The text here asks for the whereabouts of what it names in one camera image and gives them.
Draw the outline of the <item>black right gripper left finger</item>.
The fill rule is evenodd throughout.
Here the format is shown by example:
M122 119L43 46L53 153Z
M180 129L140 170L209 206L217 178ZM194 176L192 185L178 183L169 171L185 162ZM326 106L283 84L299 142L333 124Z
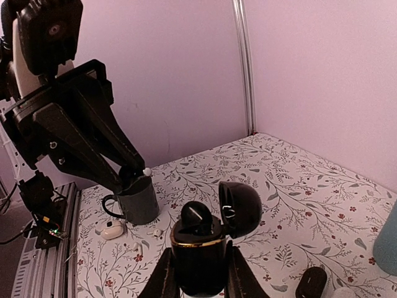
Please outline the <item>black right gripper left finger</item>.
M179 297L179 286L174 277L172 250L166 248L141 292L141 298Z

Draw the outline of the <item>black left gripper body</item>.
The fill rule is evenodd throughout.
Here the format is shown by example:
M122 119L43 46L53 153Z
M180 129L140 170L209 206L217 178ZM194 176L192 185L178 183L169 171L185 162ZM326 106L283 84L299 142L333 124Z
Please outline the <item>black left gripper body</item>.
M103 168L114 157L113 102L105 65L91 60L17 101L1 123L30 169L46 156Z

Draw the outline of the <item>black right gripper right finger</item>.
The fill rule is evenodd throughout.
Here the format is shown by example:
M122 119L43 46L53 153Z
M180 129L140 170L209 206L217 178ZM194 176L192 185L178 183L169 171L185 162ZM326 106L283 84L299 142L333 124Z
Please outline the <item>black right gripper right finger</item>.
M229 240L226 246L226 297L269 298L237 246Z

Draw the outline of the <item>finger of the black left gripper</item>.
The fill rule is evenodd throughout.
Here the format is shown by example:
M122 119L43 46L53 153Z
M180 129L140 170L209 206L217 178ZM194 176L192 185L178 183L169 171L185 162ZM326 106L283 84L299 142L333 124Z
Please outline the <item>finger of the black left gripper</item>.
M32 116L45 153L63 173L94 181L118 194L122 182L67 113L55 103Z
M145 161L124 134L111 110L110 83L64 84L62 107L97 152L116 164L144 169Z

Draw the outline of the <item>black gold-trimmed earbud charging case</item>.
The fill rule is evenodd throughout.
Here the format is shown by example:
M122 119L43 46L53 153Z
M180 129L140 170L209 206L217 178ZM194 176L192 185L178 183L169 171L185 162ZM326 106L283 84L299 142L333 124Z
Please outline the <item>black gold-trimmed earbud charging case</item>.
M226 284L226 238L245 236L261 222L257 191L247 184L220 182L220 217L212 224L184 228L181 218L171 232L171 250L179 288L191 297L213 297Z

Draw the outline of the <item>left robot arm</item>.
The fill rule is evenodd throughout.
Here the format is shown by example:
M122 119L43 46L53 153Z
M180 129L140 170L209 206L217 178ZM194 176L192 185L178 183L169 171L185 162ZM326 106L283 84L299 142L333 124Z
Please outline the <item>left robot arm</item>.
M151 173L112 113L105 65L73 65L82 14L81 1L1 4L1 99L10 102L1 126L20 196L49 234L45 247L65 233L53 184L37 169L42 158L116 195Z

